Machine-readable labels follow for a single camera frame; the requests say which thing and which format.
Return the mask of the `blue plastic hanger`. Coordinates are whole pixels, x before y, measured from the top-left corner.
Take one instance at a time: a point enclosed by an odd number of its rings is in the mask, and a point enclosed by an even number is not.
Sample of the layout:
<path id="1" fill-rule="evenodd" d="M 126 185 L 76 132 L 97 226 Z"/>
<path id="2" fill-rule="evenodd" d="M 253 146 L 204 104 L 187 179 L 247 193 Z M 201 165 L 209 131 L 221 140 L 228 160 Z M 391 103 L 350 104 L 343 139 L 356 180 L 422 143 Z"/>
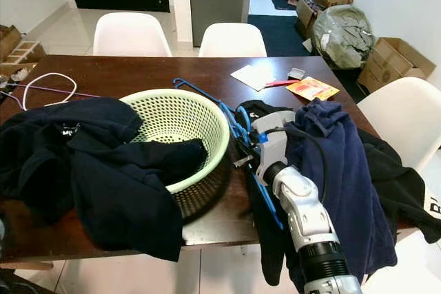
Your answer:
<path id="1" fill-rule="evenodd" d="M 225 118 L 227 119 L 227 124 L 229 124 L 229 129 L 233 134 L 233 138 L 239 136 L 239 134 L 252 134 L 252 122 L 251 117 L 249 117 L 248 112 L 243 106 L 239 106 L 239 108 L 232 109 L 229 106 L 225 105 L 224 102 L 221 102 L 220 99 L 214 98 L 211 94 L 204 92 L 204 90 L 199 89 L 199 87 L 194 84 L 187 82 L 183 78 L 174 78 L 172 79 L 172 83 L 174 89 L 180 89 L 183 85 L 191 87 L 196 93 L 201 94 L 205 98 L 214 102 L 214 104 L 218 105 L 218 108 L 224 113 Z M 281 218 L 278 215 L 277 209 L 271 199 L 270 193 L 268 189 L 260 183 L 260 180 L 256 177 L 256 169 L 248 169 L 243 167 L 243 169 L 249 172 L 246 175 L 246 178 L 251 181 L 249 187 L 253 188 L 258 194 L 258 199 L 265 204 L 267 210 L 269 212 L 270 218 L 275 222 L 275 224 L 281 230 L 284 229 L 283 222 L 281 222 Z"/>

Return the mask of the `navy blue knit shirt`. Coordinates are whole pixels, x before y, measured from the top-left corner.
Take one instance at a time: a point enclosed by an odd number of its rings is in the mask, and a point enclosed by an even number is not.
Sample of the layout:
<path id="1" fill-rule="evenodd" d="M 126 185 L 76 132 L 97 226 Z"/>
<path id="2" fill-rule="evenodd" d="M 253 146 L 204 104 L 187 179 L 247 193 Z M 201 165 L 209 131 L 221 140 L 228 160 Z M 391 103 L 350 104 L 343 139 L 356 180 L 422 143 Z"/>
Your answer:
<path id="1" fill-rule="evenodd" d="M 349 112 L 333 101 L 315 100 L 295 111 L 287 127 L 314 140 L 289 137 L 289 164 L 324 194 L 350 272 L 358 281 L 397 264 L 395 240 L 371 180 L 365 147 Z"/>

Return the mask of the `white paper sheet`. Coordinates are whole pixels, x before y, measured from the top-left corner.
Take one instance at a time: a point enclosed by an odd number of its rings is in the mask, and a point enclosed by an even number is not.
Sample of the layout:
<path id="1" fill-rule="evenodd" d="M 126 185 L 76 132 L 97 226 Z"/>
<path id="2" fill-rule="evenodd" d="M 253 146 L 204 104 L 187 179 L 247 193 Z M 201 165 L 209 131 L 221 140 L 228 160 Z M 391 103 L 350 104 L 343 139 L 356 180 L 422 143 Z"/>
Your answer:
<path id="1" fill-rule="evenodd" d="M 256 90 L 256 92 L 260 92 L 267 87 L 268 83 L 273 83 L 276 80 L 271 70 L 255 67 L 255 65 L 246 65 L 239 70 L 233 71 L 230 76 Z"/>

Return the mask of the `light green plastic basket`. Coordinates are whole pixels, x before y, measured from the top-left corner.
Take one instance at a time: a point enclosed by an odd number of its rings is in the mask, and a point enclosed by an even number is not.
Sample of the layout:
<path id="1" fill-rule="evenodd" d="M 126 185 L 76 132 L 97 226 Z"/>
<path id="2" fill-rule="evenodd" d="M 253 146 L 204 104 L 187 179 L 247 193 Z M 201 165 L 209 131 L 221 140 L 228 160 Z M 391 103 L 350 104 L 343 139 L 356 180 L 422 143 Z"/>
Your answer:
<path id="1" fill-rule="evenodd" d="M 207 150 L 201 168 L 185 180 L 167 186 L 176 194 L 207 177 L 226 156 L 231 140 L 229 121 L 220 106 L 194 92 L 156 89 L 120 98 L 143 124 L 134 142 L 177 143 L 198 138 Z"/>

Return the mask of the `white plastic chair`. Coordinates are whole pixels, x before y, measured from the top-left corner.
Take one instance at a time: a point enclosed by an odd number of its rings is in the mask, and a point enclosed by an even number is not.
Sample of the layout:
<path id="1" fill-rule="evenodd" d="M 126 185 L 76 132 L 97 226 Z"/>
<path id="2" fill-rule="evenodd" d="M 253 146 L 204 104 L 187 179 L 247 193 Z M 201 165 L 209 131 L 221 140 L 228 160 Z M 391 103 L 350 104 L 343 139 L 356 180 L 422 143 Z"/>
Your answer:
<path id="1" fill-rule="evenodd" d="M 214 23 L 205 30 L 198 57 L 267 57 L 267 48 L 254 25 Z"/>
<path id="2" fill-rule="evenodd" d="M 96 23 L 92 54 L 95 56 L 171 57 L 160 21 L 139 12 L 104 14 Z"/>
<path id="3" fill-rule="evenodd" d="M 441 149 L 441 90 L 416 77 L 388 83 L 357 103 L 379 137 L 417 171 Z"/>

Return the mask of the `navy floor mat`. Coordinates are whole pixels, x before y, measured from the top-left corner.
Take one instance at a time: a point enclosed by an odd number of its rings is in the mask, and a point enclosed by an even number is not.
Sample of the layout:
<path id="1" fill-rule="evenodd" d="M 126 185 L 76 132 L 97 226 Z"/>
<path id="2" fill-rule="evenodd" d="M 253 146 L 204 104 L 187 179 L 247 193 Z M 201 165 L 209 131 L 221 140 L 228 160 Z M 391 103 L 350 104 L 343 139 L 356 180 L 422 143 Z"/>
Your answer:
<path id="1" fill-rule="evenodd" d="M 256 26 L 264 39 L 268 57 L 311 56 L 296 31 L 295 16 L 258 16 L 249 14 L 247 23 Z"/>

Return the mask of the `dark wooden dining table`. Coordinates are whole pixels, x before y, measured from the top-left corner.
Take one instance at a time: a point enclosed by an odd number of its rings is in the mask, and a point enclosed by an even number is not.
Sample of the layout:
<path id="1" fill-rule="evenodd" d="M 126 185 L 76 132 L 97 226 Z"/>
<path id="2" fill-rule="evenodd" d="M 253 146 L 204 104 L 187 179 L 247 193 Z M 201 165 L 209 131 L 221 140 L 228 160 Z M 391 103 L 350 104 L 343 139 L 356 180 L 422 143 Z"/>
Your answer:
<path id="1" fill-rule="evenodd" d="M 296 108 L 305 100 L 283 89 L 256 92 L 230 76 L 245 65 L 265 68 L 275 78 L 285 78 L 293 67 L 340 90 L 334 96 L 351 114 L 359 128 L 374 132 L 355 101 L 334 76 L 333 70 L 318 56 L 264 58 L 199 58 L 199 57 L 114 57 L 48 55 L 32 76 L 39 77 L 38 92 L 28 93 L 28 107 L 40 107 L 57 101 L 57 90 L 69 90 L 70 80 L 85 94 L 123 98 L 145 90 L 173 87 L 172 79 L 183 78 L 228 105 L 261 99 L 269 105 Z M 221 246 L 248 246 L 258 241 L 252 216 L 247 212 L 249 200 L 245 174 L 233 170 L 229 187 L 207 213 L 183 228 L 185 249 L 195 250 Z M 53 262 L 104 258 L 107 252 L 95 246 L 75 212 L 64 215 L 50 226 L 36 225 L 22 202 L 2 202 L 10 234 L 3 240 L 0 260 L 3 264 L 20 262 Z"/>

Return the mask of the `dark navy garment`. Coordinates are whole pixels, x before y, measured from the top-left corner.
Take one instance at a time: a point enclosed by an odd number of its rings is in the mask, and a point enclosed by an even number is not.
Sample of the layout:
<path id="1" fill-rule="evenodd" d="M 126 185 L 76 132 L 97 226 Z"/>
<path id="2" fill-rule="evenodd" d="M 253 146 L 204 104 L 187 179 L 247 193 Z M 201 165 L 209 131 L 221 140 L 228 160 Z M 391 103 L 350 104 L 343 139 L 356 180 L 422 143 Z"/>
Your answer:
<path id="1" fill-rule="evenodd" d="M 114 98 L 19 112 L 0 126 L 0 190 L 54 224 L 75 210 L 106 251 L 135 250 L 176 262 L 183 217 L 168 186 L 207 160 L 201 139 L 137 142 L 143 121 Z"/>

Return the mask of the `clear bag of clothes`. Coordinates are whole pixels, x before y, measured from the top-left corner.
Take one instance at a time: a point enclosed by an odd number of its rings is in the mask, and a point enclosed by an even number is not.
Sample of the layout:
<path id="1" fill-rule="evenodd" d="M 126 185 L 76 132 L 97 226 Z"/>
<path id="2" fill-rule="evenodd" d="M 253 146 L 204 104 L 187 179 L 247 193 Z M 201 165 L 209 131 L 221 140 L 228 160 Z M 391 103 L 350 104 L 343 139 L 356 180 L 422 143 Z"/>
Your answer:
<path id="1" fill-rule="evenodd" d="M 313 50 L 337 70 L 359 70 L 377 41 L 365 12 L 351 4 L 322 11 L 308 32 Z"/>

